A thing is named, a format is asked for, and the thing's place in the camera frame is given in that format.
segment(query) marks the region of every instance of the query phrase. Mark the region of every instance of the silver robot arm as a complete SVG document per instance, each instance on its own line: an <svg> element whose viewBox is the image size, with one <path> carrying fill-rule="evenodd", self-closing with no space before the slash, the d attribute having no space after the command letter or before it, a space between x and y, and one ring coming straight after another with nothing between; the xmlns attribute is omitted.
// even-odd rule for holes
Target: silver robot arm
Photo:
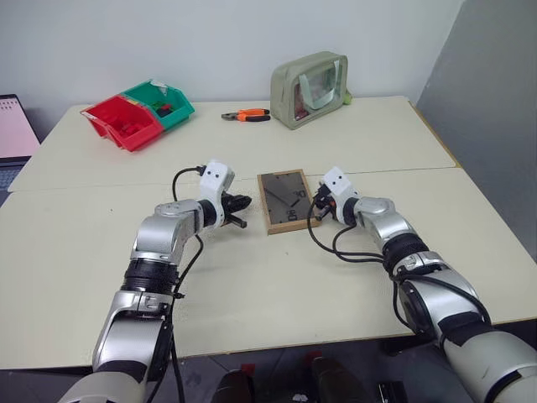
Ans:
<svg viewBox="0 0 537 403"><path fill-rule="evenodd" d="M199 201L161 204L143 220L93 353L94 372L74 384L60 403L141 403L147 382L164 375L185 244L203 228L228 223L245 228L233 213L251 201L226 193L234 177L226 165L212 161L198 171Z"/></svg>
<svg viewBox="0 0 537 403"><path fill-rule="evenodd" d="M537 352L491 326L472 285L429 250L389 199L361 197L334 167L315 197L321 210L371 234L399 289L409 328L434 340L479 403L537 401Z"/></svg>

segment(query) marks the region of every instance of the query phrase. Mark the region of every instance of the table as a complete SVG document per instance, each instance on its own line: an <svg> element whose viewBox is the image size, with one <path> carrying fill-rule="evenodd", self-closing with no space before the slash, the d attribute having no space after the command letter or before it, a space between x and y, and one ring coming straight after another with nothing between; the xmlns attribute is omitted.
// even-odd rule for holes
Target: table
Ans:
<svg viewBox="0 0 537 403"><path fill-rule="evenodd" d="M86 106L72 107L9 190L167 184L177 170L212 158L230 165L238 179L296 168L324 175L335 163L346 173L455 166L405 97L354 99L294 131L276 119L240 123L220 117L267 102L194 106L188 121L135 153L101 139L79 114ZM190 175L180 180L197 182Z"/></svg>
<svg viewBox="0 0 537 403"><path fill-rule="evenodd" d="M392 198L474 285L494 322L537 317L534 261L462 169L349 177L363 195ZM311 189L319 179L309 176ZM175 311L181 356L407 333L380 265L341 262L306 231L267 236L257 182L235 181L230 191L253 198L241 214L248 228L201 235L206 250ZM195 197L197 184L181 184L179 194ZM138 225L170 199L169 186L158 184L13 193L0 209L0 368L89 364ZM315 231L327 243L338 228L326 220ZM353 232L342 249L376 250ZM183 263L196 246L187 246Z"/></svg>

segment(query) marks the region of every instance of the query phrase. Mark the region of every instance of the black cable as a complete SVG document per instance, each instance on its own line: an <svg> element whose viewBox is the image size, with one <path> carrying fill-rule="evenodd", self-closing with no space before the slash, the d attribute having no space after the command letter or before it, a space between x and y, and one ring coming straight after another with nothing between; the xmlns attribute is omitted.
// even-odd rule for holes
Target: black cable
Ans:
<svg viewBox="0 0 537 403"><path fill-rule="evenodd" d="M463 298L466 298L473 305L475 305L476 308L479 310L479 313L481 313L481 315L483 316L483 320L485 321L485 323L487 325L492 326L492 322L490 319L490 315L488 315L487 308L475 296L464 290L461 290L456 285L446 283L445 281L435 279L434 277L427 277L424 275L405 275L402 281L406 280L423 281L424 283L439 285L440 287L445 287L448 290L453 291L454 293L458 294L459 296L462 296Z"/></svg>
<svg viewBox="0 0 537 403"><path fill-rule="evenodd" d="M183 389L183 379L181 378L181 371L179 369L177 350L175 350L175 339L171 337L171 363L174 366L175 384L177 385L177 395L179 396L179 403L185 403L185 390Z"/></svg>
<svg viewBox="0 0 537 403"><path fill-rule="evenodd" d="M183 175L185 172L194 172L194 171L198 172L200 175L202 175L203 170L204 170L204 167L185 168L185 169L180 170L179 172L177 172L175 174L174 179L171 182L171 192L172 192L172 196L174 198L174 202L177 202L177 192L175 191L175 186L177 185L177 180L179 179L179 177L181 175ZM178 297L180 297L179 294L178 294L179 293L179 288L183 284L183 281L185 281L185 277L188 274L188 272L190 271L190 269L192 268L192 266L194 265L194 263L200 257L201 252L203 252L203 246L204 246L203 241L201 240L201 238L200 238L200 236L198 234L196 234L196 239L198 240L198 243L200 244L200 247L198 248L198 251L196 252L196 254L192 257L192 259L190 260L188 265L186 265L185 269L183 270L183 273L181 274L181 276L177 280L177 283L175 283L175 287L174 287L174 290L173 290L174 299L171 302L171 307L169 308L169 314L165 318L165 320L167 322L169 322L169 323L172 323L172 321L173 321L175 300ZM185 390L183 389L183 379L181 378L181 373L180 373L180 370L179 370L179 364L178 364L178 359L177 359L177 350L176 350L176 347L175 347L175 338L174 338L173 334L172 334L172 338L171 338L171 363L172 363L172 366L174 367L175 383L177 384L177 393L178 393L178 396L179 396L179 403L185 403ZM151 392L151 396L149 397L147 403L151 403L151 401L153 400L154 396L157 394L157 391L159 390L160 384L162 384L162 381L164 379L165 373L166 372L164 371L162 377L159 379L159 381L155 385L155 387L154 387L153 391Z"/></svg>
<svg viewBox="0 0 537 403"><path fill-rule="evenodd" d="M181 175L183 175L185 172L198 172L200 173L200 169L199 167L195 167L195 168L184 168L183 170L180 170L179 172L177 172L174 176L174 179L171 181L171 193L172 195L174 196L174 202L177 202L177 193L175 193L175 185L177 184L177 180L179 179L179 177Z"/></svg>
<svg viewBox="0 0 537 403"><path fill-rule="evenodd" d="M325 250L326 252L329 252L331 254L339 255L338 258L341 259L342 256L371 256L378 259L383 259L383 256L381 254L370 254L368 252L342 252L342 251L335 251L334 249L330 249L324 244L321 243L319 239L313 234L313 228L311 227L311 214L313 213L313 207L315 206L315 198L317 195L313 196L313 202L310 204L310 209L308 210L308 214L306 216L306 223L308 227L308 233L310 233L311 239L313 239L313 242L315 242L321 249Z"/></svg>
<svg viewBox="0 0 537 403"><path fill-rule="evenodd" d="M177 292L179 292L179 288L181 287L181 284L183 284L183 281L185 281L186 275L188 275L188 272L190 271L194 263L197 261L197 259L200 257L201 252L203 252L203 247L204 247L203 240L200 238L198 234L196 234L195 236L196 236L196 239L198 240L198 243L200 244L200 247L198 248L198 251L196 252L196 254L192 257L192 259L190 259L190 262L188 262L188 265L186 265L185 269L183 270L183 273L177 280L177 284L175 284L175 288L174 288L174 295L176 295Z"/></svg>
<svg viewBox="0 0 537 403"><path fill-rule="evenodd" d="M398 289L397 283L395 281L393 281L393 283L394 283L394 294L393 294L393 297L392 297L392 305L394 306L395 316L399 319L399 321L404 326L406 326L408 329L412 330L410 325L403 319L403 317L399 313L399 308L397 307L397 296L398 296L398 293L399 293L399 289Z"/></svg>
<svg viewBox="0 0 537 403"><path fill-rule="evenodd" d="M145 403L151 403L154 399L154 397L157 395L157 392L159 391L159 387L162 384L162 381L164 380L164 376L166 375L166 369L162 373L162 376L157 381L156 385L154 386L153 390L151 390L151 395L149 395L147 401Z"/></svg>
<svg viewBox="0 0 537 403"><path fill-rule="evenodd" d="M336 236L334 237L334 239L332 239L332 250L334 251L334 254L341 260L345 261L345 262L349 262L349 263L367 263L367 262L376 262L376 263L384 263L384 260L383 259L380 259L378 256L381 256L382 258L382 255L380 254L370 254L369 252L361 252L360 255L361 256L371 256L371 257L374 257L376 259L349 259L349 258L346 258L344 257L341 252L339 250L337 250L337 239L339 239L339 237L341 237L344 233L346 233L347 231L350 231L351 229L354 229L356 228L356 224L354 225L351 225L347 228L344 228L342 229L339 233L336 234Z"/></svg>

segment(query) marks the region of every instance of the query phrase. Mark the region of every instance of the plastic bin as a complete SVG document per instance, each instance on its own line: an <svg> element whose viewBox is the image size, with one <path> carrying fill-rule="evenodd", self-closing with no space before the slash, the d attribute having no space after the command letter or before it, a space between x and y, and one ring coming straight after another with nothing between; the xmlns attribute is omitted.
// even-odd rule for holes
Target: plastic bin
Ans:
<svg viewBox="0 0 537 403"><path fill-rule="evenodd" d="M194 107L177 88L151 80L122 92L125 97L144 105L164 130L187 119L194 112Z"/></svg>
<svg viewBox="0 0 537 403"><path fill-rule="evenodd" d="M101 137L108 137L117 146L134 151L158 138L164 131L153 114L119 95L99 102L81 113Z"/></svg>

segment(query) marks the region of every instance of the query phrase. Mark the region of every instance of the red storage bin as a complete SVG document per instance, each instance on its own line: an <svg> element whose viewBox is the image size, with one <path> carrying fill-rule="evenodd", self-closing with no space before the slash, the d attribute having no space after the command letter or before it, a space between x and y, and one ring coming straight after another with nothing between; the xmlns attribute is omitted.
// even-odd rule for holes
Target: red storage bin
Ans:
<svg viewBox="0 0 537 403"><path fill-rule="evenodd" d="M140 105L116 95L81 111L101 137L134 151L158 138L164 127Z"/></svg>

